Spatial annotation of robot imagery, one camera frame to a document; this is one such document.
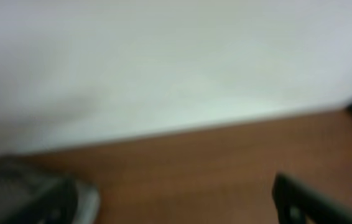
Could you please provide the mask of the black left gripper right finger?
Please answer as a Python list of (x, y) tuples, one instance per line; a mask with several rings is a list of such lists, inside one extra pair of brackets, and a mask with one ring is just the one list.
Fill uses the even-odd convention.
[(352, 224), (352, 209), (287, 174), (276, 174), (272, 199), (280, 224)]

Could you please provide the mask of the grey shorts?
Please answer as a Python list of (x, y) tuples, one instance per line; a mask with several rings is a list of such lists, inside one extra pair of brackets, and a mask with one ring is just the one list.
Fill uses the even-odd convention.
[(78, 203), (71, 223), (28, 224), (94, 224), (100, 209), (100, 194), (95, 185), (71, 175), (52, 172), (14, 159), (0, 159), (0, 224), (32, 196), (32, 189), (49, 179), (69, 177), (76, 182)]

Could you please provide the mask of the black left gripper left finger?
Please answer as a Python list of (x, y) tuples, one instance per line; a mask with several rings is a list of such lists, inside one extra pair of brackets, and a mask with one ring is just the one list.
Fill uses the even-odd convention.
[(78, 203), (76, 182), (69, 177), (46, 180), (32, 189), (32, 196), (15, 208), (5, 223), (71, 223)]

